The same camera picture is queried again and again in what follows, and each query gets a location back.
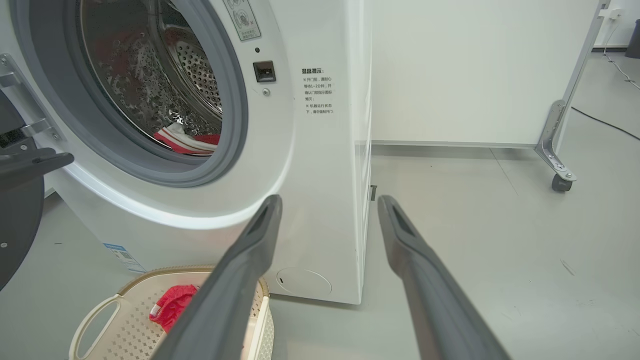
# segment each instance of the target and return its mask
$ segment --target black wheel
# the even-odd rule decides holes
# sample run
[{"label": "black wheel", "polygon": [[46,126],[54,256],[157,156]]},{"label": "black wheel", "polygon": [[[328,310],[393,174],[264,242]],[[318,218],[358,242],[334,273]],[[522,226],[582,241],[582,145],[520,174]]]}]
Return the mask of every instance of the black wheel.
[{"label": "black wheel", "polygon": [[556,174],[553,181],[551,181],[551,189],[557,192],[567,192],[571,190],[572,181],[564,180],[560,175]]}]

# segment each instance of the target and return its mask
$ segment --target laundry basket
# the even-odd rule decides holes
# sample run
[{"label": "laundry basket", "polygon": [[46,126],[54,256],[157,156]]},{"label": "laundry basket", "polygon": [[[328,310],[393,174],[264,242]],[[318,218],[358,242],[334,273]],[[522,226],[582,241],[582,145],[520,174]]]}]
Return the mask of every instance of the laundry basket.
[{"label": "laundry basket", "polygon": [[[77,328],[69,349],[69,360],[147,360],[164,339],[160,325],[149,320],[149,312],[164,292],[175,285],[199,286],[211,274],[211,266],[181,266],[147,272],[96,306]],[[116,309],[85,354],[79,354],[82,337],[95,317],[110,304]],[[273,350],[273,318],[269,290],[264,279],[255,288],[253,305],[241,359],[268,360]]]}]

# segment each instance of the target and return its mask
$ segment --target white cable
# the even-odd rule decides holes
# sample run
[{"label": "white cable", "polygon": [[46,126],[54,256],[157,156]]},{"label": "white cable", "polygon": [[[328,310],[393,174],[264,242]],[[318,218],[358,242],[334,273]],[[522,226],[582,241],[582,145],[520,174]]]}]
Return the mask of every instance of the white cable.
[{"label": "white cable", "polygon": [[609,37],[607,38],[607,41],[604,43],[604,56],[607,57],[607,59],[609,59],[609,62],[612,63],[613,65],[616,66],[616,68],[618,69],[618,71],[620,71],[620,74],[623,74],[625,76],[625,78],[627,78],[627,82],[630,83],[631,85],[635,86],[636,89],[640,90],[640,86],[638,86],[636,84],[635,81],[631,80],[631,78],[629,77],[629,75],[625,74],[624,71],[622,71],[622,69],[618,66],[618,64],[616,64],[615,61],[611,60],[611,58],[609,57],[609,55],[607,54],[607,45],[609,45],[609,40],[611,40],[611,37],[613,36],[613,33],[616,32],[616,30],[618,29],[618,26],[620,26],[620,22],[618,21],[617,25],[615,28],[613,28],[613,31],[611,32],[611,34],[609,34]]}]

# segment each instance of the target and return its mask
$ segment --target white washing machine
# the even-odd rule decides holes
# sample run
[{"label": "white washing machine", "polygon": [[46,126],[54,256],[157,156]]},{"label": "white washing machine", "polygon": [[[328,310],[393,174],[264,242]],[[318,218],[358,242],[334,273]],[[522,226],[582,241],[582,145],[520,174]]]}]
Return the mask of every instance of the white washing machine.
[{"label": "white washing machine", "polygon": [[3,92],[24,135],[76,157],[47,180],[105,251],[139,272],[215,263],[278,193],[269,290],[360,303],[365,0],[0,3]]}]

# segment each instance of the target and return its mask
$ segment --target floor scratch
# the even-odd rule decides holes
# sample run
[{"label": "floor scratch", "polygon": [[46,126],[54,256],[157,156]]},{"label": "floor scratch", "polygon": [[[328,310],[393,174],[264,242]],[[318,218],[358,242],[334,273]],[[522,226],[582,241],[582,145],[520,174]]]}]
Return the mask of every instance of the floor scratch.
[{"label": "floor scratch", "polygon": [[564,268],[566,269],[566,271],[569,272],[569,274],[571,274],[571,276],[575,276],[575,272],[573,271],[573,269],[569,266],[569,264],[565,263],[564,260],[560,259],[560,262],[562,263],[562,266],[564,266]]},{"label": "floor scratch", "polygon": [[495,162],[498,163],[498,166],[500,167],[500,170],[502,170],[502,173],[504,174],[504,177],[506,177],[507,180],[509,181],[509,184],[511,184],[511,187],[513,188],[513,191],[516,193],[516,196],[520,196],[520,194],[518,194],[518,190],[516,190],[516,187],[513,186],[513,183],[511,182],[511,179],[509,178],[507,173],[502,168],[502,164],[500,164],[500,162],[498,161],[498,158],[495,157],[495,154],[493,153],[493,150],[491,150],[491,148],[489,148],[489,151],[491,151],[491,155],[493,155],[493,158],[495,159]]}]

